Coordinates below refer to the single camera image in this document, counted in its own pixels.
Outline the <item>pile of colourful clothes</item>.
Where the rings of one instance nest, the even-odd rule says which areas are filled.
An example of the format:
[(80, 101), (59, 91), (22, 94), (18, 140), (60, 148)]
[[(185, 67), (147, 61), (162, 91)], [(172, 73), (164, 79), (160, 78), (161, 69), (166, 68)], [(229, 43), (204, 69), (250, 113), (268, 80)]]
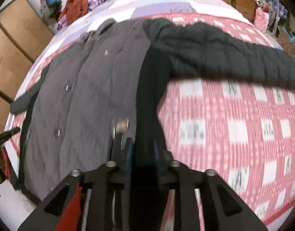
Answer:
[(282, 0), (258, 0), (258, 6), (268, 14), (269, 21), (267, 29), (276, 38), (280, 34), (280, 28), (288, 23), (289, 12)]

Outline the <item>wooden wardrobe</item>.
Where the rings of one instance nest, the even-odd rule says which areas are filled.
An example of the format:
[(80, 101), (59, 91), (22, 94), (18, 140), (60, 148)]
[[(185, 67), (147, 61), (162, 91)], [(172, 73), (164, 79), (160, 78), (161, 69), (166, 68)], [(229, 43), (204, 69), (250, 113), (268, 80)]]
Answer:
[(28, 0), (12, 0), (0, 10), (0, 132), (28, 71), (53, 36)]

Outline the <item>rust red knitted garment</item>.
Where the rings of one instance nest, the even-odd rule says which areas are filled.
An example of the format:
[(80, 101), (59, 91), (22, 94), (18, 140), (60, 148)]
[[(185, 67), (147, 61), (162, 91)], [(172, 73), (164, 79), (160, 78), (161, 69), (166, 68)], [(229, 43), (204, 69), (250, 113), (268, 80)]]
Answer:
[(67, 24), (72, 24), (75, 20), (88, 13), (88, 0), (67, 0), (62, 10), (58, 22), (66, 20)]

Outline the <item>wooden bedside cabinet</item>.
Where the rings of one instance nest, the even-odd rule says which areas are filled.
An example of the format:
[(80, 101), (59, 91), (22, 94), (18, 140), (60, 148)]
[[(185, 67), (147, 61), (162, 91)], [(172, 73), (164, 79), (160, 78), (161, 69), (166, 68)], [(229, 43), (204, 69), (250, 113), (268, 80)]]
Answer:
[(255, 21), (255, 11), (258, 8), (256, 0), (222, 0), (240, 12), (250, 23)]

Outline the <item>purple pink patchwork bedsheet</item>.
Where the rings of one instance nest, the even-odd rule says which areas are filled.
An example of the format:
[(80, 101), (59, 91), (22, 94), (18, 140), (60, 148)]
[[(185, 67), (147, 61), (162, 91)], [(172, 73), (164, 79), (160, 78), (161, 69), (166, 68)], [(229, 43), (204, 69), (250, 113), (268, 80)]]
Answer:
[[(28, 71), (15, 98), (21, 96), (38, 81), (41, 70), (51, 59), (67, 49), (82, 34), (96, 30), (107, 19), (114, 19), (119, 23), (134, 18), (167, 18), (181, 26), (201, 21), (219, 27), (232, 37), (245, 41), (250, 41), (249, 35), (255, 32), (249, 20), (222, 0), (107, 0), (54, 36)], [(184, 97), (208, 95), (210, 99), (205, 100), (206, 102), (219, 100), (219, 106), (210, 107), (216, 112), (206, 114), (205, 122), (208, 128), (221, 126), (228, 130), (246, 128), (246, 120), (233, 116), (233, 111), (241, 106), (237, 101), (241, 97), (241, 86), (236, 82), (194, 80), (174, 82), (169, 86), (170, 90), (175, 88), (178, 88)]]

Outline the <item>pink plush item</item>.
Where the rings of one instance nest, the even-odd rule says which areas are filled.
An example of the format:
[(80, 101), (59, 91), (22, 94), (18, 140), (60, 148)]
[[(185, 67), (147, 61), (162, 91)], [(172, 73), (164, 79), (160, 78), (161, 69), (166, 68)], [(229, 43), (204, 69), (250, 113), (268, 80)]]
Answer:
[(262, 33), (265, 33), (268, 28), (269, 18), (269, 14), (258, 7), (255, 11), (254, 26)]

